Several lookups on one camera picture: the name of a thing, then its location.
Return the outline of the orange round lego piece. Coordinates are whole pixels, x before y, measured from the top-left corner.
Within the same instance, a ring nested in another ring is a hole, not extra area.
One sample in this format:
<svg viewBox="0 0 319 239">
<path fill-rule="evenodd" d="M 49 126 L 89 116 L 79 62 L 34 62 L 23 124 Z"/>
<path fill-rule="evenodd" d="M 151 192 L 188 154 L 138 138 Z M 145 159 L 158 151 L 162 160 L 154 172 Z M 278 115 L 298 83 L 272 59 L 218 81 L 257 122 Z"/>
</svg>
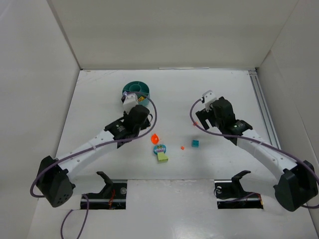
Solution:
<svg viewBox="0 0 319 239">
<path fill-rule="evenodd" d="M 159 136 L 158 136 L 156 133 L 154 133 L 154 134 L 151 136 L 151 142 L 152 142 L 152 144 L 154 144 L 154 145 L 157 145 L 157 144 L 160 143 L 160 138 L 159 138 Z"/>
</svg>

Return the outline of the light green sloped lego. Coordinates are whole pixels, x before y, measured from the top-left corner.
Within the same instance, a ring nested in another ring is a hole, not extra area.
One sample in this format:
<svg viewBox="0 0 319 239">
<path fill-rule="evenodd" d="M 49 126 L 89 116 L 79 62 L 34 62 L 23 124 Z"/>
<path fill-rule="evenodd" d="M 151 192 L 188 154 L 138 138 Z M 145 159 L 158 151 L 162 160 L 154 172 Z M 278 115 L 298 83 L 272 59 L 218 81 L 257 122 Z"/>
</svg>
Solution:
<svg viewBox="0 0 319 239">
<path fill-rule="evenodd" d="M 158 152 L 157 156 L 158 156 L 158 163 L 168 162 L 168 157 L 166 156 L 164 152 Z"/>
</svg>

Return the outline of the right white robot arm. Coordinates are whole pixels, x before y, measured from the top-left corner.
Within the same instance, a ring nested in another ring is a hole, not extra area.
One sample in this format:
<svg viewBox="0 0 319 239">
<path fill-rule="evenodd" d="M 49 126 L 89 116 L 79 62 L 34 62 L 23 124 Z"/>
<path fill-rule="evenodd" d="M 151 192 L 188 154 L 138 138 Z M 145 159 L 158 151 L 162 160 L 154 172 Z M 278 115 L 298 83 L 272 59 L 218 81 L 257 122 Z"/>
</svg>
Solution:
<svg viewBox="0 0 319 239">
<path fill-rule="evenodd" d="M 319 193 L 319 178 L 311 163 L 264 141 L 250 124 L 236 119 L 231 103 L 224 97 L 217 98 L 208 91 L 197 102 L 205 106 L 196 112 L 200 121 L 197 127 L 205 133 L 210 133 L 211 126 L 218 128 L 217 136 L 231 141 L 265 166 L 277 180 L 271 195 L 284 209 L 318 209 L 307 205 Z"/>
</svg>

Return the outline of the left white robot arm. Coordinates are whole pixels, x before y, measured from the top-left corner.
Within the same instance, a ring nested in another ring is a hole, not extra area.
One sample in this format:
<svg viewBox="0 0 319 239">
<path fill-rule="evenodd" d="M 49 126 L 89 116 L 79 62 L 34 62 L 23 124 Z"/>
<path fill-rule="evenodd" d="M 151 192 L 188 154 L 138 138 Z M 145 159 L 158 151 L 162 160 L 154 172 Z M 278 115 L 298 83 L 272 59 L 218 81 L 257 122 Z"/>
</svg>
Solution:
<svg viewBox="0 0 319 239">
<path fill-rule="evenodd" d="M 141 130 L 151 126 L 150 111 L 142 105 L 134 106 L 129 113 L 105 128 L 94 138 L 61 159 L 47 156 L 42 159 L 35 185 L 54 208 L 66 203 L 76 190 L 79 194 L 77 174 L 99 157 L 120 148 L 135 138 Z"/>
</svg>

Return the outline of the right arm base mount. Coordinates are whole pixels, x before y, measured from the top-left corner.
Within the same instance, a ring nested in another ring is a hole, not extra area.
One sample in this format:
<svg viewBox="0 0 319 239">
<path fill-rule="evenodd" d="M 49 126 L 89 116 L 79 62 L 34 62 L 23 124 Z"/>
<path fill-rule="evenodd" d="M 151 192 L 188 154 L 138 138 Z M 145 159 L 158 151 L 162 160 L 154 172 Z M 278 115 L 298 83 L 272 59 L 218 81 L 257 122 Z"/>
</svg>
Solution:
<svg viewBox="0 0 319 239">
<path fill-rule="evenodd" d="M 218 209 L 263 209 L 260 194 L 247 192 L 243 189 L 240 180 L 251 171 L 243 170 L 231 179 L 214 180 L 214 195 Z"/>
</svg>

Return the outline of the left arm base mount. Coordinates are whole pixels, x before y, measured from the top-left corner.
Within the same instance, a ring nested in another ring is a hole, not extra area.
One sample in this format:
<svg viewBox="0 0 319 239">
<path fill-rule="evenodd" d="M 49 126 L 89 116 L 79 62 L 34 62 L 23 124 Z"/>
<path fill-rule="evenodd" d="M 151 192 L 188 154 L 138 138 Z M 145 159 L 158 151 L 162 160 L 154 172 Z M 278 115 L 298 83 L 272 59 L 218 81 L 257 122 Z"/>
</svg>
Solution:
<svg viewBox="0 0 319 239">
<path fill-rule="evenodd" d="M 127 180 L 112 180 L 98 171 L 80 177 L 80 208 L 91 210 L 124 210 L 126 208 Z"/>
</svg>

